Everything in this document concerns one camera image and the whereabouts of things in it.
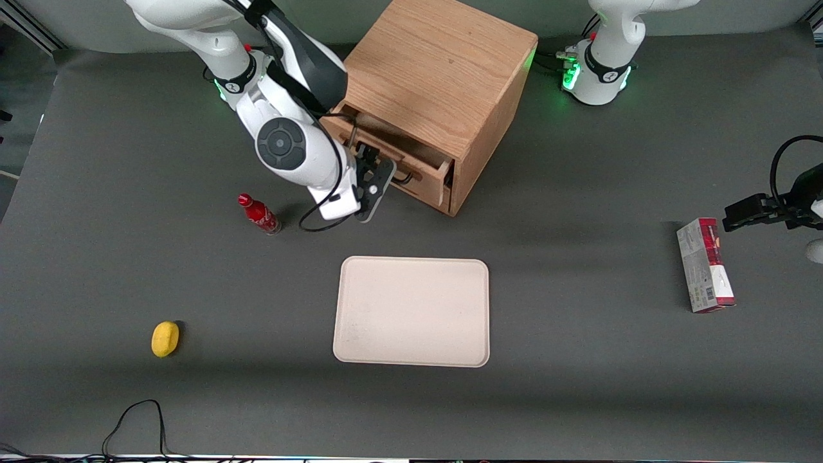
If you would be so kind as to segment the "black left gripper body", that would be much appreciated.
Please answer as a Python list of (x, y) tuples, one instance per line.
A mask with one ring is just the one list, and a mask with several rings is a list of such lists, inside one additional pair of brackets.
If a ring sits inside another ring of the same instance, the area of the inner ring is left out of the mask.
[(786, 228), (811, 228), (822, 230), (822, 164), (812, 167), (800, 174), (786, 194), (786, 208), (790, 220)]

